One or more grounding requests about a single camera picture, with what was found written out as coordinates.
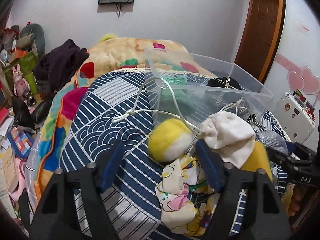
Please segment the person's right hand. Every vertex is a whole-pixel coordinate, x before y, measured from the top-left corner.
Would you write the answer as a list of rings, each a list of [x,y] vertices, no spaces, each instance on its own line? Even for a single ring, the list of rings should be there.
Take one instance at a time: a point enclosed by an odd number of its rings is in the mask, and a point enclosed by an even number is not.
[[[296,184],[293,188],[291,201],[288,207],[288,214],[290,217],[294,216],[300,210],[300,202],[306,192],[306,186]]]

